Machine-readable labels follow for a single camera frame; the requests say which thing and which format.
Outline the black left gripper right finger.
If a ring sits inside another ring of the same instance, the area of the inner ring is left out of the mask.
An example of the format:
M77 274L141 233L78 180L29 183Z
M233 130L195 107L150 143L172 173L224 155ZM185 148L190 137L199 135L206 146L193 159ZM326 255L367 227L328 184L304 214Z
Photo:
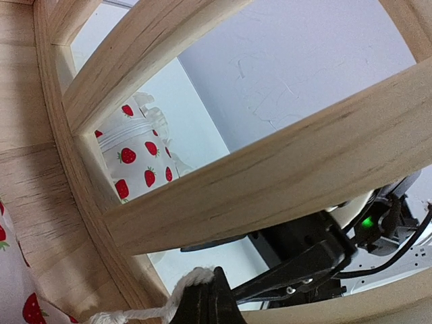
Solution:
M348 262L341 249L321 241L301 255L234 288L236 302L276 302L306 293L329 281Z

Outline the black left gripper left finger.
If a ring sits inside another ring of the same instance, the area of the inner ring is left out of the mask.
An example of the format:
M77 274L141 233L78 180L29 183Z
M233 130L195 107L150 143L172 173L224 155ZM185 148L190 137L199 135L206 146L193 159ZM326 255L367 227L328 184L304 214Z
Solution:
M210 283L186 288L170 323L246 324L223 269L216 267L213 275Z

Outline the wooden pet bed frame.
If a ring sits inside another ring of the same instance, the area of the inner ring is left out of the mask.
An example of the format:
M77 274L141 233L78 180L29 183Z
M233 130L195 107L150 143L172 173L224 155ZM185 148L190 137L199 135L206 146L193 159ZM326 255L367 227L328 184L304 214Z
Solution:
M139 1L75 78L97 1L1 2L1 197L43 296L77 319L160 306L127 256L245 234L431 163L431 2L384 1L416 64L135 202L107 181L96 128L245 1Z

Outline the strawberry print ruffled mattress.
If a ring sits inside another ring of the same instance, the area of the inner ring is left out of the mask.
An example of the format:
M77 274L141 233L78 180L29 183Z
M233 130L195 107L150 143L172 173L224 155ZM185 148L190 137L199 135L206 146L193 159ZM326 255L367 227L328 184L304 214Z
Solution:
M43 300L30 272L13 222L1 204L1 322L77 323L74 317Z

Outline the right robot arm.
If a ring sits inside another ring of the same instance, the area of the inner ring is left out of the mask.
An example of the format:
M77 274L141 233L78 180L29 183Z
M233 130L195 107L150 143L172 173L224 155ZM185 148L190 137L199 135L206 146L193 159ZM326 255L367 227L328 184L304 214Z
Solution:
M343 281L389 269L431 222L430 214L415 219L406 201L420 175L247 234L268 270L232 290L237 303L269 302L276 308L327 300L346 293Z

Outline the strawberry print small pillow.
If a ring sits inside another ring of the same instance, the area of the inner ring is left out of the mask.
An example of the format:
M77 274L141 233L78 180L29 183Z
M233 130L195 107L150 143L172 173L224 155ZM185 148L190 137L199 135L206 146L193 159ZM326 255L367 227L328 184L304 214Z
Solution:
M117 194L123 203L164 186L193 168L170 149L172 139L155 101L136 92L94 132Z

